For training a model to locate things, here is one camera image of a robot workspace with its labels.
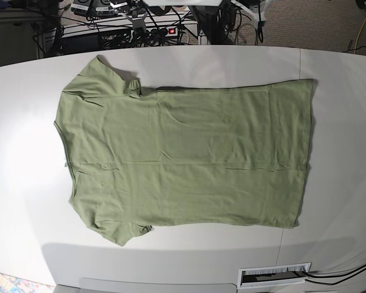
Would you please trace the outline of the white power strip red switch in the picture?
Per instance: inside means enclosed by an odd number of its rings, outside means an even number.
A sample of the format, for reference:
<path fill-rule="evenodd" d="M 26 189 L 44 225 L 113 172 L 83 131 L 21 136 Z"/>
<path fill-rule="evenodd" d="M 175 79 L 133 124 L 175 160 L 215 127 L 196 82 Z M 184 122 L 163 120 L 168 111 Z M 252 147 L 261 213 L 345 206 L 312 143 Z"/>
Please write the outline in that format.
<path fill-rule="evenodd" d="M 134 35 L 140 37 L 160 37 L 160 38 L 177 38 L 179 35 L 179 30 L 177 27 L 160 27 L 152 28 L 150 30 L 134 29 Z"/>

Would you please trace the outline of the green T-shirt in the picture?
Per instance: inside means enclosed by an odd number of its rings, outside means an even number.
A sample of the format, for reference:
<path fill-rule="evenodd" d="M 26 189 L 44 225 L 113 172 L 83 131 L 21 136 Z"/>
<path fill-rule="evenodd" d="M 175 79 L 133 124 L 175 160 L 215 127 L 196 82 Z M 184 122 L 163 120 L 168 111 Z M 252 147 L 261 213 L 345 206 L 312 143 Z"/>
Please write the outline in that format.
<path fill-rule="evenodd" d="M 314 81 L 144 93 L 99 57 L 62 90 L 54 125 L 85 226 L 117 245 L 155 226 L 294 228 Z"/>

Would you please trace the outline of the white table leg post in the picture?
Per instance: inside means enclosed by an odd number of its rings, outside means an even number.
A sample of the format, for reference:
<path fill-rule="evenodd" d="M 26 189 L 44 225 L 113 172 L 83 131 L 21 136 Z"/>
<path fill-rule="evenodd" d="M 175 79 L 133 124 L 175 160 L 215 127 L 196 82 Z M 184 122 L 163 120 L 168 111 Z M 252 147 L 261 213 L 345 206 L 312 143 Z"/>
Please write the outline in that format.
<path fill-rule="evenodd" d="M 208 45 L 208 39 L 200 23 L 197 23 L 198 45 Z"/>

